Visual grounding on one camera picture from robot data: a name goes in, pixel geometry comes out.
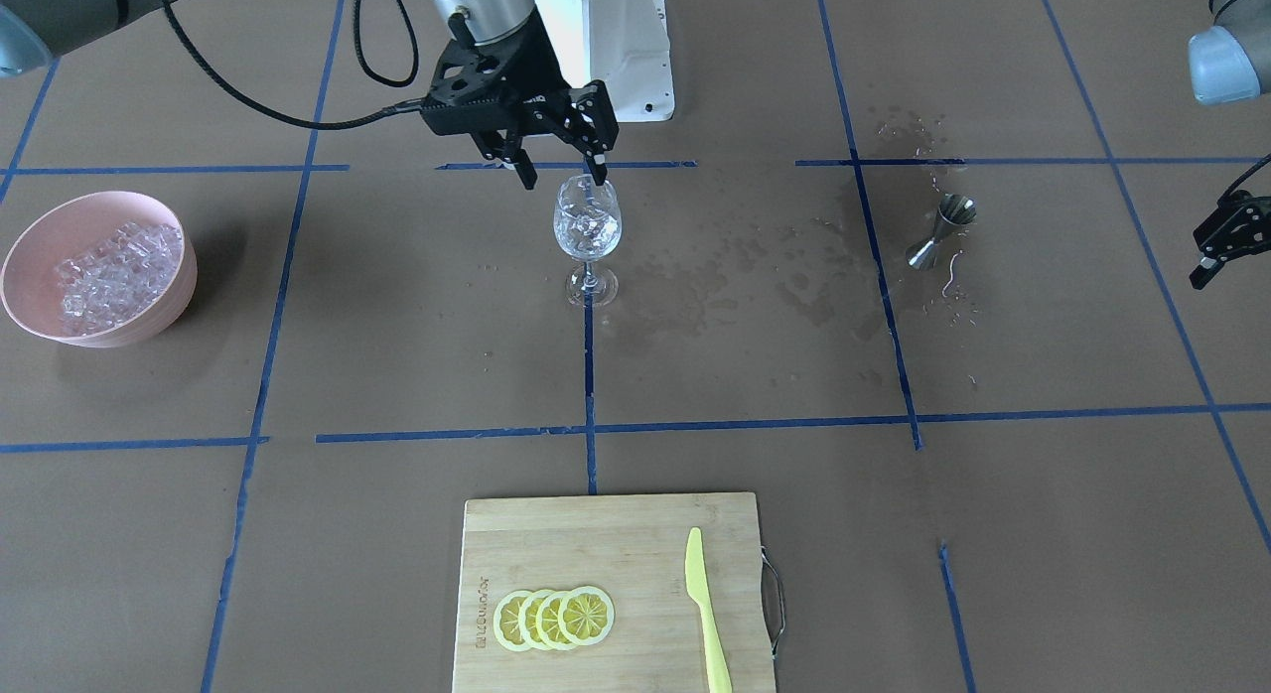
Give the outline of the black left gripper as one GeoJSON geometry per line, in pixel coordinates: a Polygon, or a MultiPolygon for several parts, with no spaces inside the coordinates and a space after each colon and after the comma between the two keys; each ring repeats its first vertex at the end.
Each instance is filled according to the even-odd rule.
{"type": "Polygon", "coordinates": [[[1247,191],[1219,200],[1199,228],[1196,248],[1201,258],[1190,273],[1190,284],[1202,290],[1211,282],[1227,259],[1257,256],[1270,249],[1270,196],[1252,196],[1247,191]]]}

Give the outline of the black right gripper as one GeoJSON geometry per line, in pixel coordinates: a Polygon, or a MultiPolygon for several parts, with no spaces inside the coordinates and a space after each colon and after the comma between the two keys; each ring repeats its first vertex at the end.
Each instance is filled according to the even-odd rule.
{"type": "Polygon", "coordinates": [[[541,23],[525,23],[496,43],[500,83],[513,103],[513,127],[474,134],[483,159],[517,173],[525,189],[538,183],[536,168],[522,148],[522,137],[554,135],[583,158],[596,186],[608,182],[608,153],[616,146],[619,123],[608,83],[591,79],[571,88],[541,23]]]}

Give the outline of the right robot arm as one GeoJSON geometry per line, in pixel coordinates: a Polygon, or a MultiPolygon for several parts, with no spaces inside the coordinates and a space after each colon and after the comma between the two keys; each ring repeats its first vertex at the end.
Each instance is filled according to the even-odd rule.
{"type": "Polygon", "coordinates": [[[394,114],[421,114],[435,135],[472,137],[483,159],[500,161],[533,188],[538,172],[522,146],[552,135],[574,149],[595,184],[608,181],[608,153],[616,146],[616,109],[602,79],[571,86],[535,0],[432,0],[450,39],[433,67],[426,95],[384,106],[356,120],[302,120],[250,99],[216,71],[179,24],[179,0],[1,0],[4,78],[50,67],[53,60],[163,13],[200,70],[236,103],[301,128],[344,131],[394,114]]]}

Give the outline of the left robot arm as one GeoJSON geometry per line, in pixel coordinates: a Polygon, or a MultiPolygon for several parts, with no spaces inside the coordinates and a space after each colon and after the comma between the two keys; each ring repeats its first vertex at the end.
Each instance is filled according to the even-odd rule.
{"type": "MultiPolygon", "coordinates": [[[[1188,69],[1195,100],[1223,106],[1270,92],[1270,0],[1207,0],[1213,24],[1188,39],[1188,69]]],[[[1199,267],[1188,275],[1202,290],[1233,259],[1270,249],[1268,196],[1244,183],[1268,167],[1262,156],[1227,186],[1215,209],[1193,230],[1199,267]]]]}

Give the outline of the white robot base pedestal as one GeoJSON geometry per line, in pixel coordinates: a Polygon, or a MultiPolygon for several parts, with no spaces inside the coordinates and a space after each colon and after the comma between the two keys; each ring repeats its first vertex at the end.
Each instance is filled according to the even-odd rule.
{"type": "Polygon", "coordinates": [[[663,0],[534,0],[572,86],[608,84],[623,125],[666,122],[676,111],[663,0]]]}

